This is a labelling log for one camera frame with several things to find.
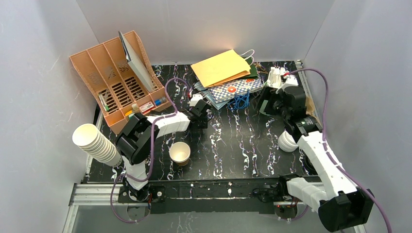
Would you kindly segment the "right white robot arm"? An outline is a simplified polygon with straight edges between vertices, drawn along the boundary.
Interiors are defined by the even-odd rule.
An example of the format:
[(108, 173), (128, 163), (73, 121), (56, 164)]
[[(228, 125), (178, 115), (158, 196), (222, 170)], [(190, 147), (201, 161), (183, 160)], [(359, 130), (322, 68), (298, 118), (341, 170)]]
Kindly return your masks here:
[(297, 174), (279, 177), (275, 197), (290, 196), (317, 212), (323, 226), (335, 232), (368, 221), (373, 207), (372, 193), (362, 190), (343, 173), (343, 168), (323, 139), (323, 129), (316, 118), (307, 114), (306, 94), (300, 86), (281, 89), (264, 87), (258, 104), (270, 115), (281, 115), (288, 140), (296, 143), (323, 184), (320, 189)]

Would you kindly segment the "stack of pulp cup carriers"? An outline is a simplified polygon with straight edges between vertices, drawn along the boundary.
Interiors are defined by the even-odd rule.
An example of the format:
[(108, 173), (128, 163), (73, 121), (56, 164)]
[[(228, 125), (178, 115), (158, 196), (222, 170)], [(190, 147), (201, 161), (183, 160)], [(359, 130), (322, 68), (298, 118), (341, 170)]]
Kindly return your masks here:
[(306, 96), (305, 107), (306, 107), (306, 114), (314, 117), (318, 121), (318, 123), (322, 124), (321, 120), (316, 115), (316, 108), (315, 108), (312, 98)]

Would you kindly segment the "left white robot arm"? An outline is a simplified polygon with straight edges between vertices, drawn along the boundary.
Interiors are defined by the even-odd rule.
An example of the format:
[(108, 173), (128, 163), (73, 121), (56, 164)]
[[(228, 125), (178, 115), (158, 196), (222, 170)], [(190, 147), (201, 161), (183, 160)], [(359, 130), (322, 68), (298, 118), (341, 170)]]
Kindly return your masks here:
[(146, 171), (145, 161), (155, 155), (155, 141), (165, 135), (188, 129), (206, 129), (212, 106), (196, 100), (188, 109), (162, 116), (135, 114), (118, 134), (116, 148), (124, 160), (125, 177), (122, 184), (136, 199), (145, 200), (149, 195), (148, 180), (153, 164)]

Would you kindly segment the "kraft paper takeout bag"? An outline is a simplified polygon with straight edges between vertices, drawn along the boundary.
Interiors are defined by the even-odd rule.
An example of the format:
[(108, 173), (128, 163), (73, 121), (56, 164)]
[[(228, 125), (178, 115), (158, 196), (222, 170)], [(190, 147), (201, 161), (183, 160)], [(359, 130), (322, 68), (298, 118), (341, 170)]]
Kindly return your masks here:
[(234, 50), (228, 50), (191, 65), (203, 87), (219, 86), (250, 75), (247, 61)]

